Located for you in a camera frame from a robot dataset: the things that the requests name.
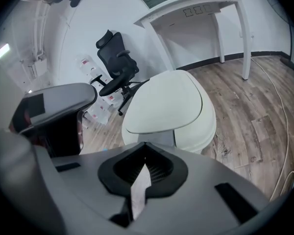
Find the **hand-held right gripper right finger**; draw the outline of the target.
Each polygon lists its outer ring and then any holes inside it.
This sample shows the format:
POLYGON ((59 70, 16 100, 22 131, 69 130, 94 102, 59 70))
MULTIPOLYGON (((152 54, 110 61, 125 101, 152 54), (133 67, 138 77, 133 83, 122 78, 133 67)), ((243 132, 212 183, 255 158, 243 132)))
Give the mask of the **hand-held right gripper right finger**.
POLYGON ((140 234, 220 234, 239 225, 215 186, 229 183, 257 211, 269 199, 250 181, 222 163, 197 153, 157 144, 188 167, 184 184, 170 197, 148 199, 134 222, 140 234))

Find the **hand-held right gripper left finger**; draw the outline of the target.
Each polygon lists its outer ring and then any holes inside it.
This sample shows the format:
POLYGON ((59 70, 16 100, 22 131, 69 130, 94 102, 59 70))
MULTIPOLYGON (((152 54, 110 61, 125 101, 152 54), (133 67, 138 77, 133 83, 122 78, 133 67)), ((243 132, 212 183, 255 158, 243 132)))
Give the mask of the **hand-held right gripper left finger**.
POLYGON ((52 160, 67 228, 144 228, 145 143, 52 160))

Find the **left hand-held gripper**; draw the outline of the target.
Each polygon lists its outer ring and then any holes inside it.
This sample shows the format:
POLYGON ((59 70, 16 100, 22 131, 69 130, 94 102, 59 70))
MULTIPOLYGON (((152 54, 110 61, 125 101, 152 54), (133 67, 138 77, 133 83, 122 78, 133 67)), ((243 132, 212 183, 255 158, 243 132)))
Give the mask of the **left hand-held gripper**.
POLYGON ((49 87, 28 94, 19 103, 10 131, 44 147, 50 157, 78 155, 83 148, 82 117, 98 97, 87 83, 49 87))

